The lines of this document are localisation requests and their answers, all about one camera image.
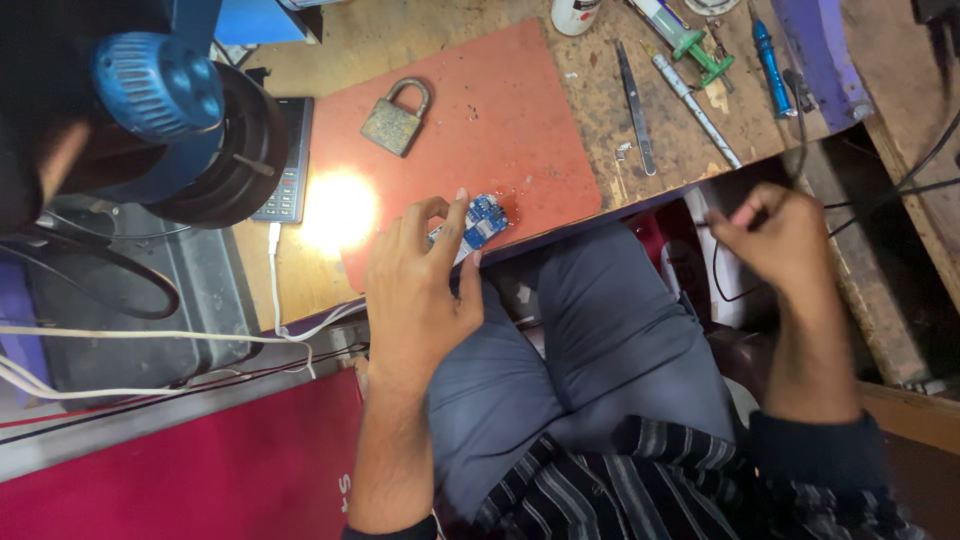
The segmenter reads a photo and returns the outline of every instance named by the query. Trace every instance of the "blue circuit board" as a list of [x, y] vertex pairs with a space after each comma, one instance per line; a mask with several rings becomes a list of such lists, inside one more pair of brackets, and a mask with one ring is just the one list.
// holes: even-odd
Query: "blue circuit board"
[[[506, 229], [508, 225], [510, 225], [510, 222], [507, 220], [507, 214], [497, 204], [496, 197], [493, 195], [480, 195], [470, 201], [464, 227], [464, 239], [460, 244], [460, 251], [457, 253], [454, 264], [459, 263], [474, 250], [483, 247], [497, 233]], [[442, 228], [443, 225], [427, 235], [429, 246], [433, 246], [437, 234], [440, 233]]]

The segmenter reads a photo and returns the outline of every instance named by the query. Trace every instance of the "hand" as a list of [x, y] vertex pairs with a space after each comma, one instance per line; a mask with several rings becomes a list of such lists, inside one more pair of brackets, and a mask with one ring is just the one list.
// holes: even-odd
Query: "hand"
[[[758, 214], [768, 217], [748, 230]], [[833, 289], [824, 207], [816, 199], [780, 185], [763, 183], [728, 220], [707, 215], [713, 236], [743, 259], [781, 294], [801, 298]]]
[[[480, 252], [460, 273], [460, 298], [450, 292], [450, 269], [464, 235], [465, 189], [448, 204], [433, 197], [407, 208], [373, 243], [364, 286], [370, 317], [370, 385], [422, 394], [440, 361], [483, 324]], [[446, 219], [432, 249], [427, 221]]]

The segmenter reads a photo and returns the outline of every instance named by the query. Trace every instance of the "calculator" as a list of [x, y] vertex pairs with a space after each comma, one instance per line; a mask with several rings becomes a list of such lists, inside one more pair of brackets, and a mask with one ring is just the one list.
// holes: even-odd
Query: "calculator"
[[310, 158], [310, 132], [313, 127], [313, 98], [277, 98], [288, 134], [287, 163], [280, 183], [270, 199], [253, 213], [253, 221], [299, 223], [303, 221], [307, 163]]

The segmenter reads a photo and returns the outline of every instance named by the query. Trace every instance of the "green syringe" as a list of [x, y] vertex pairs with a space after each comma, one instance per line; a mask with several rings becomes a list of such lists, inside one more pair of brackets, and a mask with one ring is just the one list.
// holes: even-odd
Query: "green syringe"
[[733, 56], [728, 56], [718, 63], [711, 55], [704, 52], [700, 48], [700, 42], [704, 40], [707, 32], [691, 29], [670, 6], [667, 6], [666, 0], [630, 0], [630, 2], [670, 44], [673, 48], [674, 60], [679, 60], [684, 53], [690, 53], [690, 56], [703, 66], [705, 73], [700, 80], [700, 88], [723, 75], [733, 63]]

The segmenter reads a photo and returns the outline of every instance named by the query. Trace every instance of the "padlock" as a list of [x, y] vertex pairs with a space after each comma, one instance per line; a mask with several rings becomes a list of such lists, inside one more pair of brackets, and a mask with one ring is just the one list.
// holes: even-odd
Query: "padlock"
[[[416, 114], [411, 114], [393, 103], [396, 95], [407, 85], [416, 86], [423, 93], [423, 99]], [[390, 88], [387, 97], [376, 100], [370, 116], [364, 122], [363, 128], [360, 128], [360, 135], [402, 158], [407, 153], [410, 142], [417, 135], [423, 113], [429, 105], [430, 90], [426, 89], [426, 85], [414, 77], [404, 77]]]

